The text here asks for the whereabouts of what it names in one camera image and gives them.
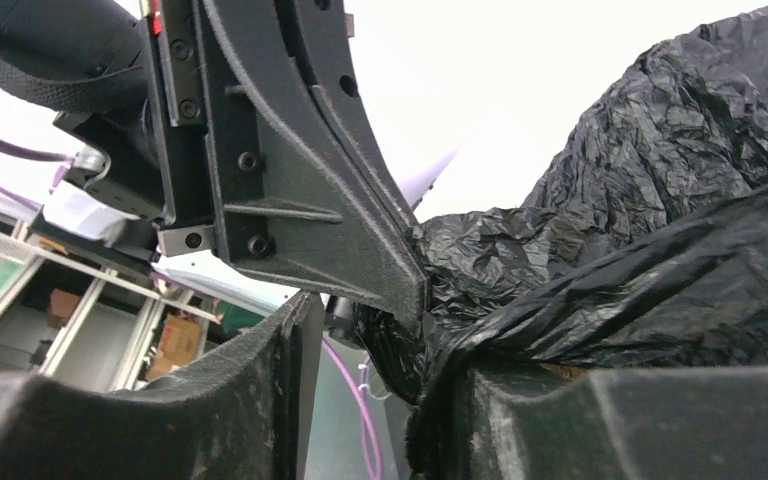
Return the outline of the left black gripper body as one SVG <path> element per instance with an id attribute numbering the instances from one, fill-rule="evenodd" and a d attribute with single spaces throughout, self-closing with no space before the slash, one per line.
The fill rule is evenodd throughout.
<path id="1" fill-rule="evenodd" d="M 145 263 L 216 248 L 198 1 L 0 1 L 0 89 L 53 110 L 80 140 L 68 181 L 134 216 L 153 240 L 116 242 Z"/>

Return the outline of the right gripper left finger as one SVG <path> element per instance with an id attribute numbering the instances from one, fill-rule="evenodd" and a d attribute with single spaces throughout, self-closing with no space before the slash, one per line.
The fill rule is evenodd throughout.
<path id="1" fill-rule="evenodd" d="M 145 388 L 0 374 L 0 479 L 300 479 L 323 303 L 278 310 Z"/>

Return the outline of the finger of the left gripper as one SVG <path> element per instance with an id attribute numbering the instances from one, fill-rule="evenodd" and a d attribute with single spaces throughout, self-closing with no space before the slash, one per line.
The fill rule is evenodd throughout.
<path id="1" fill-rule="evenodd" d="M 391 176 L 369 123 L 353 68 L 341 1 L 279 1 L 277 14 L 288 52 L 314 103 L 396 224 L 416 218 Z"/>
<path id="2" fill-rule="evenodd" d="M 427 278 L 288 52 L 279 1 L 198 1 L 213 252 L 239 273 L 410 323 Z"/>

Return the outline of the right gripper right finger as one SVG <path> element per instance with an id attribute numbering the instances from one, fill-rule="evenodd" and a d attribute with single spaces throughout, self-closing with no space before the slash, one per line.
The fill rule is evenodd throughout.
<path id="1" fill-rule="evenodd" d="M 768 367 L 470 368 L 417 430 L 429 479 L 768 479 Z"/>

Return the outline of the black plastic trash bag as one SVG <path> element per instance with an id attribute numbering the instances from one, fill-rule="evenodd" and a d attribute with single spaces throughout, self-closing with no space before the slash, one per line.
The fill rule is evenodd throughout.
<path id="1" fill-rule="evenodd" d="M 430 323 L 357 309 L 388 388 L 430 405 L 473 367 L 768 367 L 768 6 L 641 53 L 518 208 L 448 214 L 407 242 Z"/>

